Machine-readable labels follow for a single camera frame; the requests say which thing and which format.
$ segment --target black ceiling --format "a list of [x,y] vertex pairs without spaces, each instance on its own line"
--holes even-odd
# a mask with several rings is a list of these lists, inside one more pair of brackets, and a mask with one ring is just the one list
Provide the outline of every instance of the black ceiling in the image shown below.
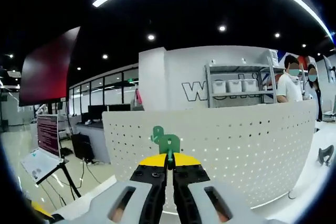
[[[93,1],[2,0],[0,65],[21,70],[29,52],[77,26],[82,29],[70,85],[136,63],[140,51],[156,47],[247,45],[317,58],[318,52],[327,55],[333,48],[317,22],[292,0],[111,0],[99,8]],[[336,30],[332,0],[312,1],[327,26]],[[224,33],[218,32],[221,24],[227,26]],[[156,34],[155,41],[146,39],[149,33]],[[103,54],[109,59],[103,60]],[[9,77],[2,81],[16,83]]]

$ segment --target face mask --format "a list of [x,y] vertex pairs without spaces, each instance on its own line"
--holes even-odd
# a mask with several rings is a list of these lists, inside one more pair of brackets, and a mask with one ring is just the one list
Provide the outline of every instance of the face mask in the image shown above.
[[316,81],[317,75],[316,74],[309,74],[308,75],[310,81]]
[[300,70],[299,69],[289,69],[289,74],[291,76],[298,76],[300,73]]

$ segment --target white storage box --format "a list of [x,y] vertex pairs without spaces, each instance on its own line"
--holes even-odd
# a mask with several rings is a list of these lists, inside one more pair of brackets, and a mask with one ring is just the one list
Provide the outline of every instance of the white storage box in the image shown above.
[[214,94],[226,93],[225,81],[213,81],[212,91]]
[[239,93],[241,92],[242,85],[241,80],[229,80],[227,81],[227,89],[230,93]]
[[256,79],[245,79],[242,80],[243,92],[255,92],[258,91],[257,80]]

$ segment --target person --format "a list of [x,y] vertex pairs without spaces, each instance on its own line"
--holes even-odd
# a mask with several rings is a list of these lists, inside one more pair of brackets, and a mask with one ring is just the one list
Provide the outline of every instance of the person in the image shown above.
[[308,65],[308,81],[304,87],[305,99],[312,97],[316,102],[316,120],[322,121],[322,97],[317,78],[317,71],[313,64]]
[[278,102],[302,101],[302,86],[299,75],[299,61],[293,55],[285,58],[285,71],[278,81]]

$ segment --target desk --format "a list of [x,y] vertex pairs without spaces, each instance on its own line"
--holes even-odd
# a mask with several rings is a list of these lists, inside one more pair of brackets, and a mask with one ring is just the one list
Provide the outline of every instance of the desk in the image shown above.
[[95,159],[107,164],[111,163],[105,143],[103,122],[92,123],[89,125],[77,123],[76,132],[89,136]]

